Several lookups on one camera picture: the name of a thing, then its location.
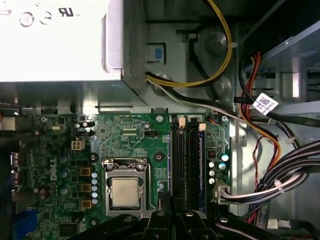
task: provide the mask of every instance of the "cable clip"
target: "cable clip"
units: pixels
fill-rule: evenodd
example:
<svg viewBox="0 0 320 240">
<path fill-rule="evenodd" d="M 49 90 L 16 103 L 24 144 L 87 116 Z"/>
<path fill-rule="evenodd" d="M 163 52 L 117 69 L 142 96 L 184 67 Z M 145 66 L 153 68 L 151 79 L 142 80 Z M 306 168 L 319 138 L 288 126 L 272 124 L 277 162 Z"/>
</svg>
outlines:
<svg viewBox="0 0 320 240">
<path fill-rule="evenodd" d="M 237 42 L 231 42 L 229 44 L 229 48 L 235 49 L 236 47 L 238 47 L 238 43 Z"/>
<path fill-rule="evenodd" d="M 270 118 L 269 121 L 268 121 L 268 123 L 267 123 L 267 125 L 268 125 L 268 126 L 275 126 L 276 123 L 277 123 L 276 120 Z"/>
<path fill-rule="evenodd" d="M 289 138 L 285 139 L 284 141 L 286 144 L 291 145 L 296 139 L 297 139 L 297 137 L 293 136 L 293 137 L 289 137 Z"/>
<path fill-rule="evenodd" d="M 275 185 L 275 187 L 279 190 L 279 192 L 280 192 L 281 194 L 284 194 L 284 193 L 285 193 L 285 191 L 282 189 L 282 182 L 281 182 L 281 181 L 279 181 L 278 179 L 275 179 L 275 180 L 274 180 L 274 185 Z"/>
</svg>

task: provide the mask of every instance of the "white connector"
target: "white connector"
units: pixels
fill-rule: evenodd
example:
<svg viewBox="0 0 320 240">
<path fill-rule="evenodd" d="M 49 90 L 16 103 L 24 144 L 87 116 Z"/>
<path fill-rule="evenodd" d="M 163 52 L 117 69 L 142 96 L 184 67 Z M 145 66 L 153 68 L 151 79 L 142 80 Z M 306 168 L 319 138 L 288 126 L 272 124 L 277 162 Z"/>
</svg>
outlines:
<svg viewBox="0 0 320 240">
<path fill-rule="evenodd" d="M 71 141 L 71 150 L 72 151 L 81 151 L 81 150 L 85 149 L 85 147 L 86 147 L 85 140 Z"/>
<path fill-rule="evenodd" d="M 184 129 L 186 126 L 186 118 L 185 117 L 179 117 L 179 129 Z"/>
</svg>

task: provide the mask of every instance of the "wire bundle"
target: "wire bundle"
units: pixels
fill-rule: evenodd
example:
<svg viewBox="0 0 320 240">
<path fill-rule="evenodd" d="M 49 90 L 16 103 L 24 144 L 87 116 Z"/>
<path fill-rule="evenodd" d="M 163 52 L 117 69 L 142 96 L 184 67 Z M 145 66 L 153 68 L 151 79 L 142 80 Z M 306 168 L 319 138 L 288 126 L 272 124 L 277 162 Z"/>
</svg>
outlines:
<svg viewBox="0 0 320 240">
<path fill-rule="evenodd" d="M 174 87 L 204 87 L 204 86 L 209 86 L 209 85 L 213 84 L 214 82 L 216 82 L 216 80 L 219 79 L 221 77 L 221 75 L 225 72 L 226 68 L 228 67 L 228 65 L 231 61 L 232 51 L 233 51 L 232 46 L 231 46 L 232 36 L 231 36 L 230 28 L 229 28 L 223 14 L 221 13 L 221 11 L 217 7 L 217 5 L 213 2 L 213 0 L 207 0 L 207 2 L 211 6 L 213 11 L 215 12 L 216 16 L 219 18 L 219 20 L 222 24 L 223 30 L 225 32 L 226 42 L 227 42 L 226 56 L 225 56 L 225 59 L 224 59 L 222 65 L 218 69 L 218 71 L 215 74 L 213 74 L 211 77 L 209 77 L 208 79 L 194 81 L 194 82 L 168 81 L 167 79 L 159 77 L 151 72 L 147 72 L 146 77 L 150 81 L 152 81 L 158 85 L 161 85 L 161 86 L 172 87 L 172 88 L 174 88 Z"/>
<path fill-rule="evenodd" d="M 301 185 L 310 173 L 320 170 L 320 159 L 310 158 L 320 154 L 320 140 L 300 146 L 283 156 L 273 167 L 269 168 L 254 193 L 230 195 L 222 191 L 221 195 L 229 202 L 250 205 L 249 211 L 241 218 L 254 220 L 256 211 L 267 201 Z"/>
</svg>

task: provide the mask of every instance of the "chip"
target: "chip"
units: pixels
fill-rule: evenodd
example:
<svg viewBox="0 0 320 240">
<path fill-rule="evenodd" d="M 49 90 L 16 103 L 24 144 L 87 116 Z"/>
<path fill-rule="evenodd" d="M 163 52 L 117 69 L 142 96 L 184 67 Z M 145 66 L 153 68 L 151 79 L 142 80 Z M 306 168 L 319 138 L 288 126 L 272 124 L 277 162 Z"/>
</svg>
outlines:
<svg viewBox="0 0 320 240">
<path fill-rule="evenodd" d="M 73 237 L 79 233 L 79 225 L 76 223 L 61 223 L 59 233 L 60 237 Z"/>
<path fill-rule="evenodd" d="M 65 124 L 65 119 L 63 117 L 59 117 L 58 124 Z"/>
<path fill-rule="evenodd" d="M 82 200 L 81 207 L 83 209 L 90 209 L 91 208 L 91 200 Z"/>
<path fill-rule="evenodd" d="M 50 213 L 49 212 L 44 212 L 43 213 L 43 219 L 48 220 L 50 218 Z"/>
<path fill-rule="evenodd" d="M 84 193 L 91 192 L 91 184 L 81 184 L 81 192 L 84 192 Z"/>
<path fill-rule="evenodd" d="M 88 177 L 91 176 L 91 168 L 90 167 L 83 167 L 80 169 L 80 176 Z"/>
</svg>

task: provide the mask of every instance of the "screw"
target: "screw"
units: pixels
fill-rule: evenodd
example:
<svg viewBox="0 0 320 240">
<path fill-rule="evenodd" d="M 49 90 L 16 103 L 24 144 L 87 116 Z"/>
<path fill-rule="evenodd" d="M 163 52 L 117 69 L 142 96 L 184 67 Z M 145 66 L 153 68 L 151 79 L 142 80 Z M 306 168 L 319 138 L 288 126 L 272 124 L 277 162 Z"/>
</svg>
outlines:
<svg viewBox="0 0 320 240">
<path fill-rule="evenodd" d="M 127 216 L 125 219 L 123 219 L 124 222 L 128 223 L 132 221 L 132 217 Z"/>
<path fill-rule="evenodd" d="M 229 219 L 223 216 L 223 217 L 219 218 L 219 221 L 222 223 L 227 223 L 227 222 L 229 222 Z"/>
<path fill-rule="evenodd" d="M 215 179 L 214 178 L 210 178 L 209 179 L 209 184 L 214 184 L 215 183 Z"/>
<path fill-rule="evenodd" d="M 139 171 L 142 171 L 145 169 L 145 166 L 143 166 L 142 164 L 138 164 L 136 167 Z"/>
<path fill-rule="evenodd" d="M 186 215 L 187 217 L 192 217 L 192 216 L 194 215 L 194 213 L 193 213 L 192 211 L 187 211 L 187 212 L 185 213 L 185 215 Z"/>
<path fill-rule="evenodd" d="M 221 120 L 222 120 L 222 122 L 227 122 L 229 119 L 227 116 L 222 116 Z"/>
<path fill-rule="evenodd" d="M 156 116 L 155 120 L 158 122 L 158 123 L 162 123 L 164 121 L 164 117 L 159 115 L 159 116 Z"/>
<path fill-rule="evenodd" d="M 48 119 L 43 116 L 43 117 L 40 118 L 40 121 L 41 121 L 42 123 L 45 123 L 46 121 L 48 121 Z"/>
<path fill-rule="evenodd" d="M 114 167 L 111 164 L 107 164 L 106 169 L 111 171 L 112 169 L 114 169 Z"/>
<path fill-rule="evenodd" d="M 164 211 L 159 211 L 156 215 L 159 217 L 162 217 L 165 215 L 165 213 L 164 213 Z"/>
</svg>

